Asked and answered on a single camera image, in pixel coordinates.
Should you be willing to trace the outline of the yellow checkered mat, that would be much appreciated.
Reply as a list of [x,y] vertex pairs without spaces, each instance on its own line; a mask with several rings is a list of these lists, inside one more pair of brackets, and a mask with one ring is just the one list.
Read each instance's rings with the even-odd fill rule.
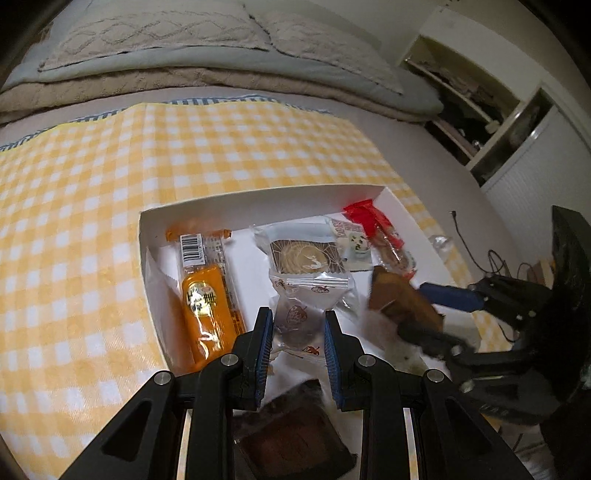
[[150,207],[308,184],[389,187],[429,235],[460,227],[448,267],[518,249],[473,177],[422,127],[331,101],[100,104],[1,132],[1,434],[32,479],[55,479],[163,366],[140,294]]

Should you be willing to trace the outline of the dark red mooncake packet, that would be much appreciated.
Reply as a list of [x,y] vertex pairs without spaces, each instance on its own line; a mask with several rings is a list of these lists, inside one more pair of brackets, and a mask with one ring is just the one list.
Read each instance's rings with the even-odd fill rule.
[[237,479],[339,479],[356,467],[332,425],[317,379],[232,419]]

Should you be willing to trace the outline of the crumpled clear plastic wrapper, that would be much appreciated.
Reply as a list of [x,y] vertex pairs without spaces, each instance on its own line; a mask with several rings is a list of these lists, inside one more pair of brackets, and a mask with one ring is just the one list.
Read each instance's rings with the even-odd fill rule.
[[447,263],[455,247],[453,239],[445,235],[432,235],[429,241],[442,262]]

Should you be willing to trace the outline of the beige folded blanket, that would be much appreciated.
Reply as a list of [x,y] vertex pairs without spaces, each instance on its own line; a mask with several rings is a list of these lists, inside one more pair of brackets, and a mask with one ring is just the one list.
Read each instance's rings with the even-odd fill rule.
[[392,119],[419,122],[443,110],[437,92],[422,78],[404,73],[410,90],[397,94],[363,83],[329,86],[317,81],[238,70],[175,67],[126,71],[50,83],[22,83],[1,94],[1,122],[107,97],[150,90],[230,87],[339,101]]

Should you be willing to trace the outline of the left beige pillow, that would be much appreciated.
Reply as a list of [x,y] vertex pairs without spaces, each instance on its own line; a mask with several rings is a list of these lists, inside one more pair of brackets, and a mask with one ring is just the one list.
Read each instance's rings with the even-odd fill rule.
[[184,47],[270,49],[245,6],[235,1],[111,1],[71,26],[39,70]]

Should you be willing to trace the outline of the white wall shelf niche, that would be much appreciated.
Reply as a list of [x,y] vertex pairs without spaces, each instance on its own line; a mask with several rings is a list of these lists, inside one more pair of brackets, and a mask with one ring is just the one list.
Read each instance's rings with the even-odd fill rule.
[[534,137],[554,107],[543,89],[520,100],[476,63],[423,35],[410,48],[404,67],[436,88],[444,105],[426,130],[481,186]]

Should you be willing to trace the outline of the white boxed mooncake packet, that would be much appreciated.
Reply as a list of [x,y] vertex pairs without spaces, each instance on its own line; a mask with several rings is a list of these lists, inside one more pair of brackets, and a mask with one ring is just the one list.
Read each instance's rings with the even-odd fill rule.
[[301,221],[252,227],[256,246],[270,263],[277,298],[297,299],[328,311],[359,314],[361,303],[353,274],[342,264],[328,224]]

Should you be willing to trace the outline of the right beige pillow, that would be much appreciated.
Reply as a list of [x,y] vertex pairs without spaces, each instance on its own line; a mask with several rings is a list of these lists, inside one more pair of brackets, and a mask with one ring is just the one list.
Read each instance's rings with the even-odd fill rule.
[[252,17],[280,53],[329,64],[404,93],[396,72],[367,41],[296,13],[270,11]]

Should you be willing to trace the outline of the small clear dark candy packet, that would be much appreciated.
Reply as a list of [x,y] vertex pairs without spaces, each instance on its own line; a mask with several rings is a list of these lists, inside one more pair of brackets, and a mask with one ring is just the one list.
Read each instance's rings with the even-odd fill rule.
[[315,361],[325,357],[325,311],[280,296],[273,316],[271,358],[280,353]]

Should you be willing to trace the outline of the red long snack packet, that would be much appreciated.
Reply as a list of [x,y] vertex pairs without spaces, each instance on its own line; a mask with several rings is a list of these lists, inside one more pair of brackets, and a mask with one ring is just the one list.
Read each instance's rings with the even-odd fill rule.
[[363,227],[370,244],[377,250],[384,269],[411,280],[417,273],[414,257],[384,213],[370,199],[349,204],[344,215],[350,222]]

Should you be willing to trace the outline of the white seaweed snack packet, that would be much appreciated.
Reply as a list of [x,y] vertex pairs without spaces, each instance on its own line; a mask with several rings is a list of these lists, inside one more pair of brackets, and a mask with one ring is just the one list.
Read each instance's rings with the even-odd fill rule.
[[327,218],[327,224],[335,237],[346,270],[349,272],[369,271],[373,268],[370,241],[365,230],[359,224],[349,221]]

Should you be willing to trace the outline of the grey blue duvet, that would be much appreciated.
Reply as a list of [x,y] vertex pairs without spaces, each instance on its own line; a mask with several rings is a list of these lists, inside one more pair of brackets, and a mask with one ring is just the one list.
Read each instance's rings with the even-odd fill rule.
[[[8,81],[7,87],[2,89],[1,94],[9,88],[22,83],[50,83],[108,73],[175,67],[270,73],[294,79],[317,81],[318,83],[329,86],[346,87],[363,83],[365,86],[372,88],[381,87],[370,80],[349,73],[341,68],[280,53],[280,51],[277,51],[273,47],[269,34],[259,24],[256,23],[256,26],[259,27],[259,31],[263,33],[263,36],[266,37],[270,46],[269,50],[262,51],[232,47],[160,48],[84,61],[50,71],[40,71],[39,67],[41,63],[58,45],[58,42],[48,51],[46,57],[37,64],[34,71],[14,71]],[[404,69],[392,68],[401,81],[404,89],[403,94],[407,93],[410,90],[410,81],[403,74],[408,73],[416,77],[419,76]]]

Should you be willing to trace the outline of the beige pillow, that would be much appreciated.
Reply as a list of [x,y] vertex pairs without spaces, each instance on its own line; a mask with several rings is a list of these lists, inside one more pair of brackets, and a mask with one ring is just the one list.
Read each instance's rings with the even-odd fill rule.
[[367,41],[296,13],[270,11],[252,17],[280,53],[329,64],[404,93],[396,72]]
[[245,6],[235,1],[111,1],[71,26],[39,70],[184,47],[270,49]]

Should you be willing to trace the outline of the brown snack packet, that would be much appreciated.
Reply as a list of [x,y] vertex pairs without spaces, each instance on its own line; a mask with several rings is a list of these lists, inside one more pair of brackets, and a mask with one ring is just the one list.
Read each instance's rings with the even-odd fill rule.
[[405,277],[383,266],[373,269],[368,309],[382,313],[397,324],[414,320],[435,331],[443,331],[444,316]]

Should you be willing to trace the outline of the orange snack bar packet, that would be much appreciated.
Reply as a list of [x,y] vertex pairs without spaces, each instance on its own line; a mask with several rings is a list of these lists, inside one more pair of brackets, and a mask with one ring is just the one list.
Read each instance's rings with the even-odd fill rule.
[[177,251],[179,297],[193,372],[230,353],[235,340],[245,333],[225,253],[231,236],[228,229],[199,232],[187,225],[166,231],[166,240]]

